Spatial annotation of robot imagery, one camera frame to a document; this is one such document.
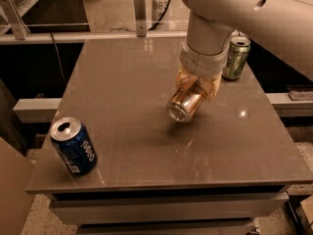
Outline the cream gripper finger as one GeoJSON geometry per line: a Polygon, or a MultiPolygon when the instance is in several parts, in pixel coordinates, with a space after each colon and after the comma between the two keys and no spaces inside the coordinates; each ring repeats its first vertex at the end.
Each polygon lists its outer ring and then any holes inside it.
{"type": "Polygon", "coordinates": [[[203,90],[207,93],[207,96],[205,98],[207,102],[212,101],[216,97],[220,87],[220,83],[221,83],[220,75],[215,75],[213,77],[201,79],[201,86],[203,90]]]}
{"type": "Polygon", "coordinates": [[[177,72],[175,78],[176,92],[175,96],[188,96],[193,92],[192,86],[198,80],[198,78],[189,73],[183,66],[181,66],[177,72]]]}

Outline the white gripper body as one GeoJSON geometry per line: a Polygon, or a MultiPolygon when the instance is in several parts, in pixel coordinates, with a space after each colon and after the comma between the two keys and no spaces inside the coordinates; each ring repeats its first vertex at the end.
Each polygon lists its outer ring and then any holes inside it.
{"type": "Polygon", "coordinates": [[[200,54],[184,43],[180,52],[180,63],[188,73],[209,78],[223,71],[227,63],[227,55],[228,50],[215,55],[200,54]]]}

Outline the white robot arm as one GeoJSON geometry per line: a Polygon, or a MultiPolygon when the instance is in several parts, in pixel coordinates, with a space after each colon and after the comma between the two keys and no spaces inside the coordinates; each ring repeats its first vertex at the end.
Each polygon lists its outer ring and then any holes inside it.
{"type": "Polygon", "coordinates": [[[210,99],[219,89],[237,30],[313,78],[312,0],[182,0],[190,10],[176,85],[199,80],[210,99]]]}

